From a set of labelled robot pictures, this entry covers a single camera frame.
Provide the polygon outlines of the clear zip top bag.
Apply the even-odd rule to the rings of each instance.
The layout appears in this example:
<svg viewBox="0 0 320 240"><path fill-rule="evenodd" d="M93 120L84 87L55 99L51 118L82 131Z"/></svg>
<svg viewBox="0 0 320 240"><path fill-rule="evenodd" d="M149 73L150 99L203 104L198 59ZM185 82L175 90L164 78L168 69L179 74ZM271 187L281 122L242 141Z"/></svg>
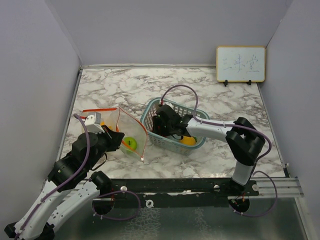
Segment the clear zip top bag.
<svg viewBox="0 0 320 240"><path fill-rule="evenodd" d="M101 108L83 110L80 117L83 120L86 129L90 133L102 133L103 127L118 132L117 119L119 110L117 108Z"/></svg>
<svg viewBox="0 0 320 240"><path fill-rule="evenodd" d="M124 133L120 149L130 158L144 163L148 133L144 125L133 115L119 108L116 118L116 130Z"/></svg>

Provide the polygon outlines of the yellow lemon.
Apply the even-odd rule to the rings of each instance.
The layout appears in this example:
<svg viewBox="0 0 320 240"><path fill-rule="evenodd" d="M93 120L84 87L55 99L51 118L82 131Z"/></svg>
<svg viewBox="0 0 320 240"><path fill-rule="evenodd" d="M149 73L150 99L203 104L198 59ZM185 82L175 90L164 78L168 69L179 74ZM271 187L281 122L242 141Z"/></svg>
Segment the yellow lemon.
<svg viewBox="0 0 320 240"><path fill-rule="evenodd" d="M113 124L110 121L102 121L100 125L105 132L114 130Z"/></svg>

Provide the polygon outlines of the green lime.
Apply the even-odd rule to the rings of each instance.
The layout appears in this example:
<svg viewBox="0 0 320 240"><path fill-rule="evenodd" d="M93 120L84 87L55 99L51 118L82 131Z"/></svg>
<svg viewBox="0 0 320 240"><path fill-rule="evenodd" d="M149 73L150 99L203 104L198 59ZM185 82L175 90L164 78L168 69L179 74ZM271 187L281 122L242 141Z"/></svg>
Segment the green lime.
<svg viewBox="0 0 320 240"><path fill-rule="evenodd" d="M135 151L138 147L137 141L131 136L125 137L123 141L125 143L125 146L131 151Z"/></svg>

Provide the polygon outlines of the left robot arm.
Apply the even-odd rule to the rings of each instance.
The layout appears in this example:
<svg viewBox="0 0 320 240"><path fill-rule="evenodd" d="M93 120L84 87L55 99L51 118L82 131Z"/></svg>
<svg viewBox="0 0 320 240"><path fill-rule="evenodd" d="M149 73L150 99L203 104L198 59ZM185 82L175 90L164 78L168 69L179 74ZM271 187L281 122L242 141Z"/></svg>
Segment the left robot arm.
<svg viewBox="0 0 320 240"><path fill-rule="evenodd" d="M71 151L54 164L29 211L21 220L5 227L7 236L14 240L52 240L64 222L84 204L97 196L106 197L112 190L112 182L102 171L94 172L77 193L67 195L87 177L98 160L120 148L124 136L108 128L100 133L79 135Z"/></svg>

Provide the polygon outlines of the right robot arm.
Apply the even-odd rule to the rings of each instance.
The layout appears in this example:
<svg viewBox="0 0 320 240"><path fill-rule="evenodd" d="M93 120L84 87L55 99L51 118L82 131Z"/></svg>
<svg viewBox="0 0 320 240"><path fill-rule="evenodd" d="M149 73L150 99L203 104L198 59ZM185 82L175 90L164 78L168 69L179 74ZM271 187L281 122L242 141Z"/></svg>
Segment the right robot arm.
<svg viewBox="0 0 320 240"><path fill-rule="evenodd" d="M171 106L163 104L152 117L152 124L152 132L159 136L203 137L227 143L236 160L229 189L236 196L247 191L266 139L246 118L223 122L195 114L180 116Z"/></svg>

